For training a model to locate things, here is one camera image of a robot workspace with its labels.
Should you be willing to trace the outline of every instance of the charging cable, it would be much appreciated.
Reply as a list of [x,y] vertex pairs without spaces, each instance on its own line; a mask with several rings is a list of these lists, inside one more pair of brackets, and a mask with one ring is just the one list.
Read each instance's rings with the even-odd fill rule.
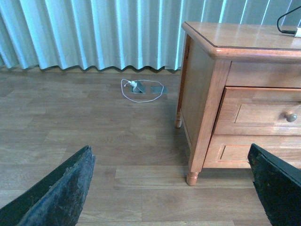
[[297,33],[297,31],[281,30],[281,29],[279,28],[279,20],[280,20],[282,17],[284,17],[284,16],[286,16],[286,15],[288,15],[288,14],[290,14],[290,13],[296,11],[296,10],[299,9],[299,8],[301,8],[301,6],[299,6],[299,7],[297,7],[297,8],[294,8],[293,10],[289,11],[288,13],[283,14],[281,17],[278,18],[278,20],[277,20],[277,28],[278,28],[278,31],[280,31],[281,33],[284,33],[284,34],[296,34],[296,33]]
[[[146,101],[135,101],[135,100],[132,100],[132,99],[128,98],[128,97],[124,94],[124,92],[123,92],[123,87],[127,86],[127,84],[130,84],[130,85],[133,87],[133,89],[135,89],[135,88],[137,87],[137,82],[138,82],[138,81],[149,81],[149,82],[156,82],[156,83],[159,83],[159,84],[162,86],[162,90],[161,90],[160,95],[159,95],[158,97],[156,97],[155,99],[152,99],[152,100],[146,100]],[[162,94],[163,94],[163,89],[164,89],[164,86],[162,85],[161,82],[159,82],[159,81],[151,81],[151,80],[135,80],[135,81],[129,81],[129,80],[126,80],[126,79],[122,79],[121,82],[120,82],[120,85],[121,85],[121,92],[122,92],[123,96],[124,96],[126,99],[128,99],[128,100],[130,100],[130,101],[133,101],[133,102],[135,102],[135,103],[147,103],[147,102],[151,102],[151,101],[157,100],[159,97],[162,96]]]

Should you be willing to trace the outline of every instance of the black cable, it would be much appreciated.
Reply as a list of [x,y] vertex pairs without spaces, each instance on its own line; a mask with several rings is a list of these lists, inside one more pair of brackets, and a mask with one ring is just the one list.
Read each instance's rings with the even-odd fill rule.
[[283,14],[281,17],[278,18],[278,20],[277,20],[277,28],[278,28],[278,31],[280,31],[281,33],[285,33],[285,34],[296,34],[296,31],[280,30],[280,28],[279,28],[279,20],[280,20],[282,17],[286,16],[287,14],[290,14],[290,13],[294,12],[295,10],[297,10],[297,9],[299,9],[299,8],[301,8],[301,6],[299,6],[299,7],[297,7],[297,8],[294,8],[293,10],[289,11],[288,13]]

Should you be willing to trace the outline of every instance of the curtain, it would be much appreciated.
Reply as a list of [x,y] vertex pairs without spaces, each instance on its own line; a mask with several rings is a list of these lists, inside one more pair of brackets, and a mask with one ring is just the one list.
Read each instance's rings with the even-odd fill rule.
[[[1,0],[0,66],[178,69],[184,21],[276,24],[299,0]],[[300,12],[282,24],[300,24]]]

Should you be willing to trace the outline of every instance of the drawer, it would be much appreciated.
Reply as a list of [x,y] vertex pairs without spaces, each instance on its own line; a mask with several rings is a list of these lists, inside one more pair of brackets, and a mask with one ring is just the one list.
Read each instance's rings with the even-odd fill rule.
[[213,135],[204,167],[249,168],[248,153],[252,143],[289,164],[301,168],[301,136]]
[[226,87],[214,134],[301,135],[301,89]]
[[300,88],[300,78],[301,64],[234,61],[226,86]]

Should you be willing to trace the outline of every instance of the power adapter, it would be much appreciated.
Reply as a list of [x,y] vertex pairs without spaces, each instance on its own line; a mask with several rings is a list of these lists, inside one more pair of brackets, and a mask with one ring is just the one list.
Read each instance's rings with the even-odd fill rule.
[[133,89],[137,87],[137,82],[135,81],[128,81],[128,83],[133,87]]
[[297,27],[297,31],[296,31],[295,37],[296,38],[301,38],[301,27]]

